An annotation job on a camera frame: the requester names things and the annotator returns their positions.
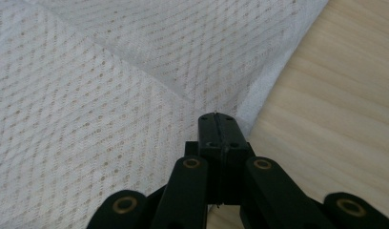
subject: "black plastic part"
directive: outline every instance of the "black plastic part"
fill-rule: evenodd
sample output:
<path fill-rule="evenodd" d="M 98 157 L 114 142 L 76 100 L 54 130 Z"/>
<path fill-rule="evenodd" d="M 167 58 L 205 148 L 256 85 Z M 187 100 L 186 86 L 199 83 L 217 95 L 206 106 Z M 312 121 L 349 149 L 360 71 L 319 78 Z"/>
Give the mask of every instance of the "black plastic part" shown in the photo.
<path fill-rule="evenodd" d="M 270 228 L 335 228 L 273 160 L 248 159 L 244 179 L 250 195 L 244 196 L 242 205 L 254 211 L 249 205 L 254 201 Z"/>
<path fill-rule="evenodd" d="M 138 229 L 142 227 L 146 198 L 135 191 L 120 191 L 108 197 L 93 215 L 88 229 Z"/>
<path fill-rule="evenodd" d="M 254 156 L 235 119 L 210 113 L 198 119 L 198 155 L 210 165 L 208 195 L 210 204 L 240 203 L 245 161 Z"/>
<path fill-rule="evenodd" d="M 206 228 L 208 163 L 184 156 L 174 166 L 156 210 L 152 229 Z"/>
<path fill-rule="evenodd" d="M 323 204 L 338 228 L 389 229 L 389 219 L 361 198 L 346 193 L 328 195 Z"/>

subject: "wooden table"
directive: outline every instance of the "wooden table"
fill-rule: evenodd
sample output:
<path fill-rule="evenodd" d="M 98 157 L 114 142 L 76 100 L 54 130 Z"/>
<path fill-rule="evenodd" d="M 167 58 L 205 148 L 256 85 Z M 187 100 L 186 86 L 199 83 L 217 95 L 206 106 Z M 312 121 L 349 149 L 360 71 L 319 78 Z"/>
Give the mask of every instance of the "wooden table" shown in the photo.
<path fill-rule="evenodd" d="M 389 217 L 389 0 L 330 0 L 248 138 L 311 198 L 357 195 Z M 243 228 L 238 207 L 207 228 Z"/>

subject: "white cloth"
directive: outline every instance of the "white cloth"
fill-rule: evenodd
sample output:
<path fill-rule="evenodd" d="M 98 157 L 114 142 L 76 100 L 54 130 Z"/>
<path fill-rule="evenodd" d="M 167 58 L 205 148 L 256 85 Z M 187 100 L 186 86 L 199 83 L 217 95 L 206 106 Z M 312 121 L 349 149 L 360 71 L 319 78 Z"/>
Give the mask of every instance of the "white cloth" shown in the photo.
<path fill-rule="evenodd" d="M 168 181 L 200 115 L 247 135 L 326 0 L 0 1 L 0 228 L 84 228 Z"/>

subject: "wood grain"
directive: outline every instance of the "wood grain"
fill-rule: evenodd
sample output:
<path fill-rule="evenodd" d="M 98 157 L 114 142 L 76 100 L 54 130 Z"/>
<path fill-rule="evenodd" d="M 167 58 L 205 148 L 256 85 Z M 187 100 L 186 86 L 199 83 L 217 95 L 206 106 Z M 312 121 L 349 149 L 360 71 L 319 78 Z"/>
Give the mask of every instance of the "wood grain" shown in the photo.
<path fill-rule="evenodd" d="M 249 137 L 310 197 L 364 198 L 389 217 L 389 0 L 330 0 Z M 238 207 L 207 228 L 243 228 Z"/>

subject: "perforated fabric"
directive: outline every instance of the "perforated fabric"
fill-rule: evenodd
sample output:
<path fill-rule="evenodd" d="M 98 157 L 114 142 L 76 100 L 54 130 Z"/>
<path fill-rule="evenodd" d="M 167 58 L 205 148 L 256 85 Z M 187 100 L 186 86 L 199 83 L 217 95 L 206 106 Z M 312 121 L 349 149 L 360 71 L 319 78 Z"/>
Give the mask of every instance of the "perforated fabric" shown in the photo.
<path fill-rule="evenodd" d="M 0 228 L 165 184 L 200 115 L 245 135 L 326 0 L 0 1 Z"/>

